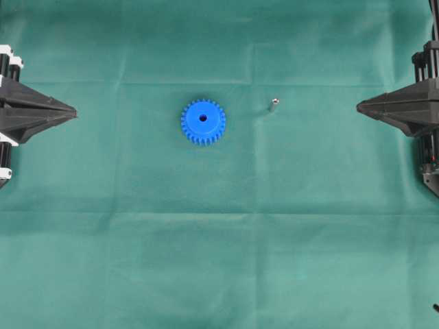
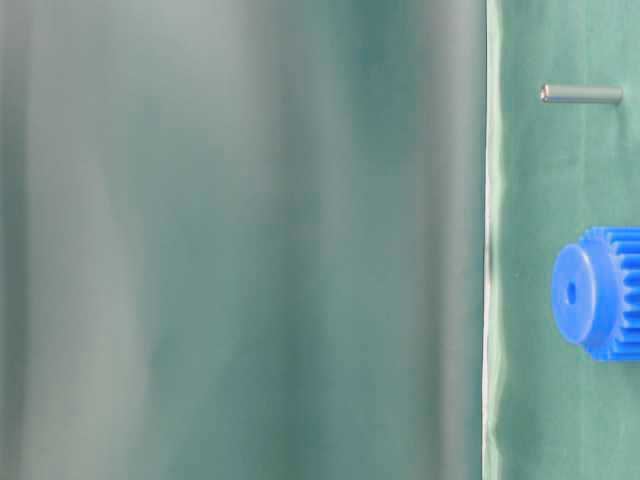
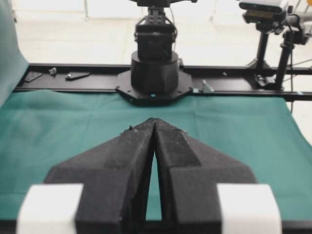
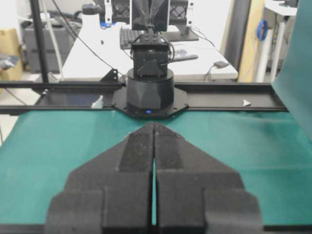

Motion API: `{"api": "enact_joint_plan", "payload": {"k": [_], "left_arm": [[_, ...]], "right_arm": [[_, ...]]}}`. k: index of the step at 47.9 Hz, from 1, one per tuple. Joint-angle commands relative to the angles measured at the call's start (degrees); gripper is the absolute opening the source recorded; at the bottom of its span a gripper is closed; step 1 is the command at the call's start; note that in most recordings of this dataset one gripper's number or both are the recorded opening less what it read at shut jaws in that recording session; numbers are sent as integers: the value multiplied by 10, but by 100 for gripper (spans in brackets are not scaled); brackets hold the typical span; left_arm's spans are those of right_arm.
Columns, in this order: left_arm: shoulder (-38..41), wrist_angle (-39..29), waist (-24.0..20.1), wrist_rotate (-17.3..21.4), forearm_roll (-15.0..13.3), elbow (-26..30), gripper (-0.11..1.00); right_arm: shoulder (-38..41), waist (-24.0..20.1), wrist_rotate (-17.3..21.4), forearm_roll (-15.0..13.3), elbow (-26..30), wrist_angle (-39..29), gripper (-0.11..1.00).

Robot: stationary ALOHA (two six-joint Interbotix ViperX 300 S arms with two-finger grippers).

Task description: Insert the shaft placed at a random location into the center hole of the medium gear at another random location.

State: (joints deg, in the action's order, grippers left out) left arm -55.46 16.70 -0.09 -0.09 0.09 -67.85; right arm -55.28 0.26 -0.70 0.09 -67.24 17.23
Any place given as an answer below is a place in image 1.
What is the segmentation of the left gripper with rails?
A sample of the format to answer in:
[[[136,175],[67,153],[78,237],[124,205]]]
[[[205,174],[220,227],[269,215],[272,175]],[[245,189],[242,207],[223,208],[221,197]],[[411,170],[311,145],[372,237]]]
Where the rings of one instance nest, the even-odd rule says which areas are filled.
[[[1,45],[1,101],[18,108],[1,110],[1,187],[12,178],[13,147],[77,117],[74,107],[18,82],[23,67],[21,57],[14,55],[11,46]]]

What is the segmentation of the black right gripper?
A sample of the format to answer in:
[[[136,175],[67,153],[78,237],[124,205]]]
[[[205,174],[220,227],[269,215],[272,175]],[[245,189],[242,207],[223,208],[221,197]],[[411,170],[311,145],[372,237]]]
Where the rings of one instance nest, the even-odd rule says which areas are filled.
[[[393,119],[384,113],[391,106],[408,106],[438,102],[438,80],[426,80],[437,77],[438,57],[435,49],[429,48],[429,42],[422,52],[412,56],[416,83],[391,93],[361,101],[357,111],[371,119],[384,122],[402,131],[408,137],[418,137],[420,172],[424,185],[438,197],[438,124],[415,123],[406,119]]]

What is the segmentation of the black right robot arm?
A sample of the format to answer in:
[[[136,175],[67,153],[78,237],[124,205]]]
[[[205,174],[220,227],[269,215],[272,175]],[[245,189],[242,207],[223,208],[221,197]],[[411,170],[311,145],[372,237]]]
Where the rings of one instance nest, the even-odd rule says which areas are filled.
[[[431,40],[412,56],[416,82],[357,104],[357,111],[415,138],[423,184],[438,195],[438,2],[430,1]]]

